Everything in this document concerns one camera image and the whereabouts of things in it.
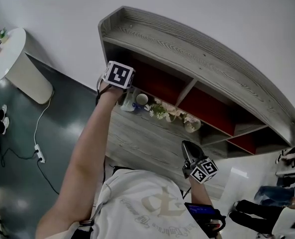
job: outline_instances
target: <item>hand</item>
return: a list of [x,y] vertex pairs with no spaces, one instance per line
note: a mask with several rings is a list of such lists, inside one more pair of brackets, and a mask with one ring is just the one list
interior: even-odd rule
[[292,198],[291,198],[291,203],[292,203],[292,204],[295,204],[295,197],[292,197]]
[[[102,91],[107,86],[108,83],[102,80],[99,91]],[[116,101],[122,96],[122,94],[123,89],[112,86],[101,95],[100,100],[104,100],[104,102],[112,102],[113,105],[115,105]]]

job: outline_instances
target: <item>wall-mounted shelf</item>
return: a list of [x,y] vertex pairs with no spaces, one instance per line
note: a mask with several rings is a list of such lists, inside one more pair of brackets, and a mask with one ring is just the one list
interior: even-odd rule
[[121,7],[99,23],[106,62],[136,70],[133,85],[199,118],[199,144],[224,157],[295,146],[295,109],[257,68],[203,33]]

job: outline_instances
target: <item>cup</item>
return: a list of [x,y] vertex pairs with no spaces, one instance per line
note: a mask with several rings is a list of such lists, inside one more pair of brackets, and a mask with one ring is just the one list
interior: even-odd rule
[[148,96],[146,94],[138,94],[136,96],[136,103],[140,106],[144,106],[148,103]]
[[136,96],[136,104],[139,108],[144,108],[145,110],[149,111],[151,107],[147,104],[148,103],[148,96],[146,94],[139,94]]

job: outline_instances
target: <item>shelf compartment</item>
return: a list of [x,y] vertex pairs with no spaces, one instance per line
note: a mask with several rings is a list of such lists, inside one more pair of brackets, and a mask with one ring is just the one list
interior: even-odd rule
[[230,107],[196,87],[190,90],[178,108],[229,136],[234,134],[235,124]]
[[136,70],[133,86],[153,95],[171,105],[176,101],[185,86],[185,82],[155,67],[132,60]]
[[221,141],[209,144],[205,148],[209,149],[215,155],[219,155],[223,158],[250,156],[248,152],[242,150],[241,148],[233,145],[228,141]]
[[229,106],[229,108],[232,110],[232,121],[235,124],[233,136],[229,136],[221,131],[216,130],[215,128],[210,128],[208,126],[203,127],[200,132],[200,143],[202,146],[228,140],[235,136],[252,133],[267,127],[263,122],[236,103],[224,99],[213,91],[207,91],[205,88],[201,88],[201,90],[206,91],[207,94],[215,97],[225,105]]
[[286,149],[289,145],[269,127],[227,140],[251,154],[262,154]]

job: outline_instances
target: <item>small vase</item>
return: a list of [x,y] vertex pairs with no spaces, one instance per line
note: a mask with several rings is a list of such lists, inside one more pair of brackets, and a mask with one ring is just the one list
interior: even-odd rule
[[201,122],[200,121],[197,121],[197,122],[193,122],[193,123],[190,123],[189,121],[185,123],[184,125],[185,127],[185,130],[188,132],[188,133],[194,133],[195,131],[199,130],[200,127],[201,127]]
[[167,122],[172,123],[176,119],[176,116],[169,115],[168,117],[165,117],[165,119]]

